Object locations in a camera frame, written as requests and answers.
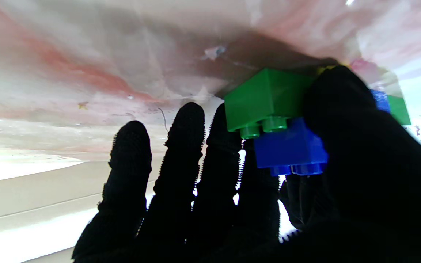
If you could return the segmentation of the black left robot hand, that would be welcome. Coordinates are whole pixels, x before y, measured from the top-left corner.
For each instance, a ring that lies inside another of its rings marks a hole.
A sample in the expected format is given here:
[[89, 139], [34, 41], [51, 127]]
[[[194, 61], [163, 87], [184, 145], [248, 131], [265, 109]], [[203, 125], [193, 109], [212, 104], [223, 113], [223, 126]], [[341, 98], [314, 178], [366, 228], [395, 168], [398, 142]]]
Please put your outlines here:
[[324, 174], [301, 176], [290, 174], [282, 182], [280, 200], [291, 225], [300, 230], [330, 218], [335, 213]]

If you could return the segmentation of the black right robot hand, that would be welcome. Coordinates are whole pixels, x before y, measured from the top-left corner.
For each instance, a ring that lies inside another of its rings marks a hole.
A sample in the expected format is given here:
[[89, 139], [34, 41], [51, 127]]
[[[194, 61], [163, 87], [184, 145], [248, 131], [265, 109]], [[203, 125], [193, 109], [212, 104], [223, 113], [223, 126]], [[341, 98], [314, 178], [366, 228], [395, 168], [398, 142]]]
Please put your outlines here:
[[204, 110], [177, 112], [147, 207], [145, 126], [115, 136], [98, 213], [75, 263], [421, 263], [421, 144], [348, 67], [324, 70], [302, 112], [329, 155], [335, 213], [294, 228], [278, 178], [256, 166], [254, 143], [227, 130], [224, 104], [204, 140]]

